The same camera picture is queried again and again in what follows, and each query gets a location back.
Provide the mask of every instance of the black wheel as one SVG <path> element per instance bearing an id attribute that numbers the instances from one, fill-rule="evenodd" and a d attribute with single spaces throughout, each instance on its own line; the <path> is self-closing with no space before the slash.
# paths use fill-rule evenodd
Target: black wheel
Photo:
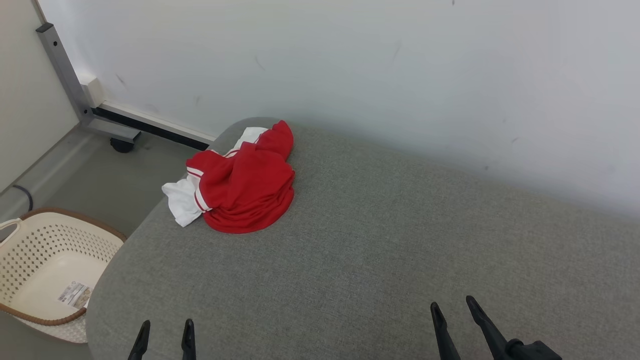
<path id="1" fill-rule="evenodd" d="M 111 146 L 115 151 L 126 154 L 133 150 L 133 143 L 111 138 Z"/>

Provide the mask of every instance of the red and white clothing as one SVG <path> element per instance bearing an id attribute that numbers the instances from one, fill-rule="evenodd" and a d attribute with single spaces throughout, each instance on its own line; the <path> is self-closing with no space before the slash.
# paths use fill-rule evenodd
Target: red and white clothing
<path id="1" fill-rule="evenodd" d="M 176 222 L 184 227 L 205 213 L 205 221 L 224 233 L 271 225 L 293 200 L 295 172 L 286 162 L 292 147 L 291 129 L 280 121 L 270 130 L 247 128 L 226 155 L 195 154 L 187 160 L 187 178 L 163 186 Z"/>

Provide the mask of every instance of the brown basket trim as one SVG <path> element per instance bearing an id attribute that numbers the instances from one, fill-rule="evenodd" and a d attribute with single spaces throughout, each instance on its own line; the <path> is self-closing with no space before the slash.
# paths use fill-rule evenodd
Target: brown basket trim
<path id="1" fill-rule="evenodd" d="M 36 209 L 33 211 L 30 211 L 24 215 L 22 215 L 20 217 L 21 220 L 27 220 L 28 218 L 37 215 L 37 214 L 42 214 L 42 213 L 58 213 L 58 214 L 62 214 L 62 215 L 66 215 L 68 217 L 72 217 L 72 218 L 76 218 L 78 220 L 84 221 L 84 222 L 88 222 L 91 225 L 97 226 L 105 231 L 108 231 L 109 233 L 115 235 L 117 238 L 119 238 L 120 240 L 122 240 L 122 242 L 124 242 L 127 237 L 124 236 L 123 233 L 121 233 L 120 231 L 117 231 L 116 229 L 113 229 L 111 226 L 108 226 L 107 224 L 100 222 L 96 219 L 90 218 L 86 215 L 82 215 L 79 213 L 74 213 L 73 211 L 69 211 L 69 210 L 64 210 L 64 209 L 59 209 L 59 208 L 40 208 L 40 209 Z M 0 311 L 4 311 L 5 313 L 9 313 L 17 318 L 21 318 L 23 320 L 27 320 L 29 322 L 33 322 L 33 323 L 38 323 L 40 325 L 44 325 L 44 326 L 58 326 L 58 325 L 64 325 L 68 322 L 72 322 L 75 319 L 79 318 L 80 316 L 83 316 L 84 313 L 86 312 L 86 308 L 83 307 L 82 309 L 76 311 L 75 313 L 67 316 L 66 318 L 62 318 L 62 319 L 56 319 L 56 320 L 44 320 L 41 318 L 37 318 L 35 316 L 31 316 L 28 314 L 25 314 L 21 311 L 18 311 L 16 309 L 13 309 L 11 307 L 8 307 L 7 305 L 4 304 L 0 304 Z"/>

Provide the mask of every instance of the red fabric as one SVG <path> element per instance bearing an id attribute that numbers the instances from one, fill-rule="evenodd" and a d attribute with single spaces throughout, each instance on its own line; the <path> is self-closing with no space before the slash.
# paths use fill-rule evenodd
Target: red fabric
<path id="1" fill-rule="evenodd" d="M 286 162 L 292 147 L 291 129 L 280 121 L 256 143 L 242 143 L 231 158 L 202 151 L 187 160 L 188 168 L 203 173 L 195 197 L 207 224 L 241 234 L 278 220 L 293 200 L 296 173 Z"/>

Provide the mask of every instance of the black baseboard strip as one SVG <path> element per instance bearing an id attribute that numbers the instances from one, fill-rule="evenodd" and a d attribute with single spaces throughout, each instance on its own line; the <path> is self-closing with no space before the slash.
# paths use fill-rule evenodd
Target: black baseboard strip
<path id="1" fill-rule="evenodd" d="M 197 150 L 207 150 L 207 148 L 209 147 L 209 144 L 207 143 L 199 142 L 198 140 L 172 133 L 171 131 L 161 129 L 157 126 L 149 125 L 146 122 L 135 120 L 118 113 L 114 113 L 113 111 L 105 110 L 102 108 L 94 108 L 92 110 L 94 115 L 104 117 L 105 119 L 117 122 L 118 124 L 133 127 L 134 129 L 138 129 L 146 133 L 160 136 L 161 138 L 169 139 L 173 142 L 181 143 L 182 145 L 187 145 Z"/>

